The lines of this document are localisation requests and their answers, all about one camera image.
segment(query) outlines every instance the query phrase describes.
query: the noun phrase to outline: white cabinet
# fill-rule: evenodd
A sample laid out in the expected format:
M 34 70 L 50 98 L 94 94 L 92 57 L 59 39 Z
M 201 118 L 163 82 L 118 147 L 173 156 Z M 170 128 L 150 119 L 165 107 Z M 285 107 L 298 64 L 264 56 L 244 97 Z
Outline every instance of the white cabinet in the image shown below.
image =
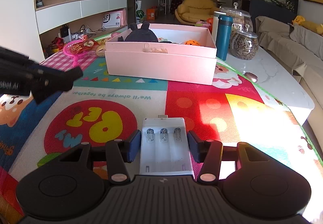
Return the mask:
M 36 11 L 39 34 L 82 18 L 80 1 L 60 4 Z
M 36 11 L 38 33 L 83 17 L 126 7 L 127 0 L 81 0 L 39 9 Z

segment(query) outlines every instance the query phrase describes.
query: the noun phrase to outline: plush toy ear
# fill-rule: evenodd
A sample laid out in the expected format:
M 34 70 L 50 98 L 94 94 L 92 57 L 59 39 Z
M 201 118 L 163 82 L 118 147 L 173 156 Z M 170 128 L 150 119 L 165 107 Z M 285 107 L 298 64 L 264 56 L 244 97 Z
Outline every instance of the plush toy ear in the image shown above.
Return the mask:
M 150 26 L 149 22 L 146 21 L 146 22 L 143 22 L 142 27 L 140 29 L 149 29 L 149 26 Z
M 132 31 L 134 31 L 134 30 L 138 29 L 137 24 L 136 24 L 136 23 L 131 23 L 131 24 L 130 24 L 130 29 L 131 29 Z

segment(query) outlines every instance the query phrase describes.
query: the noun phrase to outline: black plush toy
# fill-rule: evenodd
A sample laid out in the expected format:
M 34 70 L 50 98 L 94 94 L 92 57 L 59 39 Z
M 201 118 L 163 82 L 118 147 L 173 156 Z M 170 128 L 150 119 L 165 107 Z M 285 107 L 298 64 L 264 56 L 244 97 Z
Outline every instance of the black plush toy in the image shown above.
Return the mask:
M 122 42 L 158 42 L 158 38 L 153 31 L 149 29 L 149 22 L 143 22 L 140 29 L 138 29 L 135 23 L 130 24 L 132 32 L 123 40 L 123 37 L 119 37 L 118 41 Z

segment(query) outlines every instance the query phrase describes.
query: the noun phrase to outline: white marble tabletop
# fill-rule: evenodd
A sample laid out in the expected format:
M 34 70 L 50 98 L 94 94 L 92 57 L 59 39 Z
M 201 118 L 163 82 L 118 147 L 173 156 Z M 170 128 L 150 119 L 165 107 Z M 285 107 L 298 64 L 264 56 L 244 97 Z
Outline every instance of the white marble tabletop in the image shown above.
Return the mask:
M 286 104 L 301 125 L 314 109 L 314 102 L 301 85 L 261 47 L 252 60 L 238 59 L 229 52 L 226 63 L 242 74 L 255 74 L 257 84 Z

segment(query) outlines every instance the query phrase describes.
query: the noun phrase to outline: santa claus print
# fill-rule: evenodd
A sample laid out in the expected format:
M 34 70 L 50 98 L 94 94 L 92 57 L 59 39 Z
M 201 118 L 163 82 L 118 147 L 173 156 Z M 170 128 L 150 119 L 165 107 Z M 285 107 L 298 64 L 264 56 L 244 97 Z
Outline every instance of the santa claus print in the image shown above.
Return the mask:
M 242 81 L 238 75 L 226 67 L 216 65 L 212 85 L 220 89 L 229 89 L 238 86 Z

